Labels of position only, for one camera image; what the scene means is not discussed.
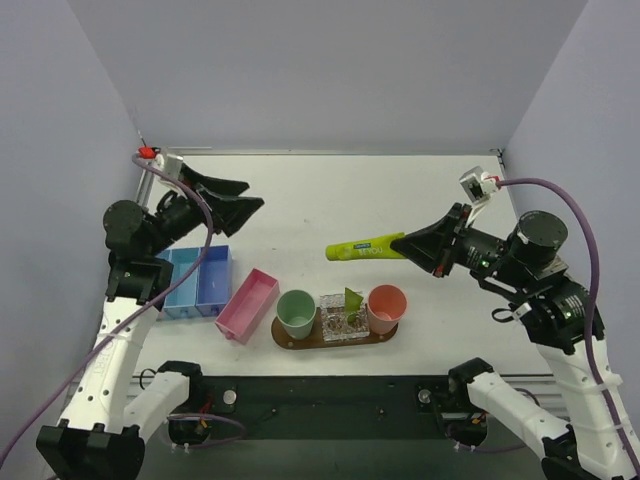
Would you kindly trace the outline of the coral plastic cup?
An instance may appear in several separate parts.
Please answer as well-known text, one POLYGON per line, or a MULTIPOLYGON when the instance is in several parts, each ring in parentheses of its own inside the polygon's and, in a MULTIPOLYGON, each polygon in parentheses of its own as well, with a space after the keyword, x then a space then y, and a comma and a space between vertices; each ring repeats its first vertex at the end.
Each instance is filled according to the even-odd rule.
POLYGON ((390 332, 404 316, 407 309, 404 292, 394 285, 379 285, 367 298, 367 316, 372 332, 384 335, 390 332))

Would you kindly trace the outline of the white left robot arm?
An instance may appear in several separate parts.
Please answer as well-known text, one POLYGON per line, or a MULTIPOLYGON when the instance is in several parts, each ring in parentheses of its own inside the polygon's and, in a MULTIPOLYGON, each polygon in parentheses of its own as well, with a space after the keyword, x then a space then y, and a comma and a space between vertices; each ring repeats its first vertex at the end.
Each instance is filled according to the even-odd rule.
POLYGON ((174 188, 150 212, 130 200, 113 203, 102 224, 109 251, 102 320, 93 349, 71 379, 77 389, 54 426, 43 426, 36 448, 59 479, 134 479, 150 436, 178 407, 204 402, 199 366, 159 371, 133 403, 129 384, 165 298, 191 279, 208 249, 181 275, 161 253, 199 226, 207 235, 232 236, 263 206, 246 195, 244 181, 219 179, 183 165, 167 174, 142 159, 136 164, 174 188))

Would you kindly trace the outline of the green toothpaste tube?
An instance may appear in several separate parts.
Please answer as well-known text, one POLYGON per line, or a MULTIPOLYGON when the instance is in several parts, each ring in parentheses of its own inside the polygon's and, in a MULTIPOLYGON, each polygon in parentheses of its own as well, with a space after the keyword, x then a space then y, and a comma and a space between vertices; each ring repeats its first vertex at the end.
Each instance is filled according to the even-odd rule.
POLYGON ((404 237, 404 232, 397 232, 375 238, 329 245, 325 249, 325 258, 329 261, 404 259, 402 254, 391 248, 391 243, 394 240, 404 237))
POLYGON ((344 289, 344 313, 348 324, 356 321, 362 302, 363 297, 361 294, 350 288, 344 289))

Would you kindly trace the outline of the clear crystal toothbrush holder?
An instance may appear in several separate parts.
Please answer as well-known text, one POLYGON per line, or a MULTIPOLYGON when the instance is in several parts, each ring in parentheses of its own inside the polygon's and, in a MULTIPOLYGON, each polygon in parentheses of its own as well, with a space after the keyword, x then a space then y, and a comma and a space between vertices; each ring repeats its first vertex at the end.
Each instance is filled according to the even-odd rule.
POLYGON ((351 324, 345 319, 344 291, 320 297, 320 316, 325 341, 362 338, 370 334, 364 297, 357 319, 351 324))

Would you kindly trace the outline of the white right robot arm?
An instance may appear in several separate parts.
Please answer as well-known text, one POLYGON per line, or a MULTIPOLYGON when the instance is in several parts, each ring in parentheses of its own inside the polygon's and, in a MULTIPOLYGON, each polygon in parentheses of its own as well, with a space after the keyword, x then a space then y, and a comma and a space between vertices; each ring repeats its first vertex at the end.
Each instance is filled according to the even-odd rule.
POLYGON ((618 393, 621 379, 609 369, 604 326, 558 255, 565 224, 531 211, 500 239, 469 226, 470 217, 470 206, 456 203, 391 248, 437 278, 460 265, 481 289, 504 298, 549 366, 568 418, 525 398, 480 358, 449 370, 450 396, 508 428, 539 458, 548 479, 638 478, 639 438, 618 393))

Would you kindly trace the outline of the green plastic cup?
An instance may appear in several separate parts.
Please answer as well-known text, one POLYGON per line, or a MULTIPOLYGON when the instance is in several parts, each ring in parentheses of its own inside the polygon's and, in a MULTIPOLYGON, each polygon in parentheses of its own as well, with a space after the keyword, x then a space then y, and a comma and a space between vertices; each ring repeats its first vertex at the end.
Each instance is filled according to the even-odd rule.
POLYGON ((276 315, 287 334, 295 339, 307 338, 313 328, 316 315, 314 298, 303 290, 290 290, 277 302, 276 315))

